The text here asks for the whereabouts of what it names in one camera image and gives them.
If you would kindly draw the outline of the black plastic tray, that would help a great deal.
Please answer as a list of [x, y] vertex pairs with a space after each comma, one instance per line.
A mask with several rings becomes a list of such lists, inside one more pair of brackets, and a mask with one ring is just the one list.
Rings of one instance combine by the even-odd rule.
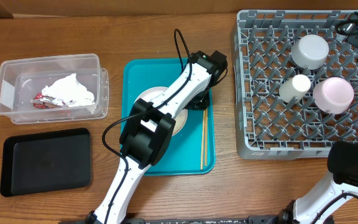
[[86, 128], [11, 136], [3, 144], [4, 197], [86, 187], [92, 181]]

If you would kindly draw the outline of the teal plastic serving tray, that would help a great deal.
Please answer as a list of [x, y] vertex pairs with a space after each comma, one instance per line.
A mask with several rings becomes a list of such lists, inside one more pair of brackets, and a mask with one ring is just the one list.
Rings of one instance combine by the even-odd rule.
[[[123, 73], [122, 117], [129, 115], [136, 98], [145, 90], [170, 86], [181, 74], [177, 58], [139, 59], [129, 62]], [[166, 153], [146, 176], [190, 175], [208, 173], [215, 165], [213, 107], [208, 107], [208, 158], [201, 167], [203, 112], [188, 112], [184, 127], [174, 135]]]

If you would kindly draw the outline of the grey shallow bowl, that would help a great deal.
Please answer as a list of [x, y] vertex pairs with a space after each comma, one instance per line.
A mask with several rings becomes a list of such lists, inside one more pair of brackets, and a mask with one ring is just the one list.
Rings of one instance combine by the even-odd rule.
[[322, 37], [306, 35], [296, 41], [291, 48], [294, 63], [301, 68], [315, 70], [324, 65], [329, 53], [329, 45]]

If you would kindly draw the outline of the white napkin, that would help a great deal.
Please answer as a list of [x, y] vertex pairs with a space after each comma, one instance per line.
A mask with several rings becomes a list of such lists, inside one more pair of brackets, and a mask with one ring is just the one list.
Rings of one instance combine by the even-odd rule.
[[54, 98], [68, 107], [94, 104], [94, 94], [77, 80], [75, 73], [55, 81], [51, 86], [46, 86], [41, 94]]

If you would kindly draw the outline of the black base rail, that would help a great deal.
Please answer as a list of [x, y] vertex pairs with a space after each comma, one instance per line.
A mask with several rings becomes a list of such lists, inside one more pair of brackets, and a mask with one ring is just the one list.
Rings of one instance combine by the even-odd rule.
[[144, 220], [131, 218], [123, 224], [279, 224], [286, 223], [278, 215], [251, 215], [245, 218], [215, 218], [215, 219], [179, 219], [179, 220]]

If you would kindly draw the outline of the right wooden chopstick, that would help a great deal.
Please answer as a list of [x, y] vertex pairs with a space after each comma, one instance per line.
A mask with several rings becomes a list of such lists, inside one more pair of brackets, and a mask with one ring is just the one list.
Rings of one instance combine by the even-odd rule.
[[208, 163], [208, 108], [204, 111], [204, 167]]

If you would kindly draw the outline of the large white dinner plate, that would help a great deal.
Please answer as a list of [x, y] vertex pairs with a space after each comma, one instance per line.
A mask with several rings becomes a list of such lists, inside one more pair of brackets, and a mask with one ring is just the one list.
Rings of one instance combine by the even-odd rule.
[[[137, 101], [139, 98], [142, 98], [144, 101], [149, 101], [152, 98], [155, 98], [156, 96], [164, 92], [166, 89], [167, 87], [165, 86], [156, 86], [156, 87], [149, 88], [143, 91], [135, 100]], [[186, 123], [187, 117], [188, 117], [188, 110], [186, 109], [181, 110], [180, 113], [175, 118], [176, 123], [173, 129], [172, 136], [176, 135], [181, 131], [181, 129], [184, 127]], [[155, 130], [156, 124], [154, 124], [153, 122], [142, 121], [141, 123], [144, 124], [146, 127], [151, 128], [153, 131]]]

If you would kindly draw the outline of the white paper cup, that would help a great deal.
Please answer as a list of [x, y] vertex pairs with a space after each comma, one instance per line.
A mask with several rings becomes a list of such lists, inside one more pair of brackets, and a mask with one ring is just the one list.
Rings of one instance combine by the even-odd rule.
[[299, 102], [311, 88], [311, 81], [306, 75], [295, 75], [279, 88], [280, 98], [289, 103], [293, 97]]

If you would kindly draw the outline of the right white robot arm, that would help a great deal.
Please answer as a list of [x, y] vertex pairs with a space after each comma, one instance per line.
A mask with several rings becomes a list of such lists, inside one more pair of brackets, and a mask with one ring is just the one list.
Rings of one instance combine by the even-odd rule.
[[[335, 31], [358, 49], [358, 12], [336, 24]], [[334, 223], [332, 214], [350, 199], [358, 200], [358, 144], [335, 142], [328, 171], [303, 197], [291, 201], [270, 223]]]

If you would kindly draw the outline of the red foil snack wrapper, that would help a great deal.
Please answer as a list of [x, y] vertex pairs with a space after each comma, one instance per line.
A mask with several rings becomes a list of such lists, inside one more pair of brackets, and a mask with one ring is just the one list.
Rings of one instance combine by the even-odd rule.
[[30, 102], [38, 109], [64, 108], [67, 106], [61, 99], [45, 96], [41, 93], [38, 93]]

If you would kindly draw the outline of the clear plastic waste bin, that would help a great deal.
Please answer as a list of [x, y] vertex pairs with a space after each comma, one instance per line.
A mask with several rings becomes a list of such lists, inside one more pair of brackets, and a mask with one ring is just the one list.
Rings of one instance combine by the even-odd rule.
[[[94, 94], [88, 106], [38, 109], [30, 102], [42, 89], [72, 73]], [[8, 60], [0, 67], [0, 115], [14, 124], [102, 119], [109, 105], [108, 72], [96, 54], [59, 55]]]

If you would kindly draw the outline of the wooden chopstick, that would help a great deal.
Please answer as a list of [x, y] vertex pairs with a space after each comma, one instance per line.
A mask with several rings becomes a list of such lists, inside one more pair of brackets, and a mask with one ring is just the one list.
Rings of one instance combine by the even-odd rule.
[[204, 111], [204, 167], [208, 163], [208, 108]]
[[205, 132], [205, 110], [203, 111], [202, 120], [202, 133], [201, 133], [201, 157], [200, 157], [200, 170], [204, 167], [204, 132]]

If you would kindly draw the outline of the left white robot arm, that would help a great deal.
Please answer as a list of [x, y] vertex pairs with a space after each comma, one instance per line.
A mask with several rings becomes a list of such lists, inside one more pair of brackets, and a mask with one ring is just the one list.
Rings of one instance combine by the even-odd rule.
[[99, 207], [89, 212], [85, 223], [122, 223], [129, 202], [146, 171], [165, 154], [175, 127], [175, 118], [191, 108], [209, 89], [217, 85], [227, 71], [227, 57], [215, 51], [188, 56], [181, 75], [161, 94], [149, 101], [139, 98], [119, 138], [119, 167]]

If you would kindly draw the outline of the left wooden chopstick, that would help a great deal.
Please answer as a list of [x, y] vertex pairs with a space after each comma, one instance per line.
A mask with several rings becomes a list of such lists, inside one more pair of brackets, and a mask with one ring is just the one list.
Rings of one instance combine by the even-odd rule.
[[200, 170], [204, 167], [204, 132], [205, 132], [205, 110], [203, 111], [202, 120], [202, 133], [201, 133], [201, 157], [200, 157]]

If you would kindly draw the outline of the grey dishwasher rack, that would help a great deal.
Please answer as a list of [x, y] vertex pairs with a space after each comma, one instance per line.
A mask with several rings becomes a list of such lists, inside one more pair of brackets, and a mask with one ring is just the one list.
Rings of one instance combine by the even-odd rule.
[[[241, 10], [232, 33], [232, 65], [236, 81], [236, 146], [243, 159], [293, 160], [326, 157], [336, 141], [358, 143], [358, 49], [335, 33], [350, 11]], [[296, 66], [291, 47], [315, 34], [328, 42], [324, 65], [315, 70]], [[327, 114], [311, 92], [284, 102], [280, 86], [295, 75], [312, 85], [331, 77], [354, 89], [350, 107]]]

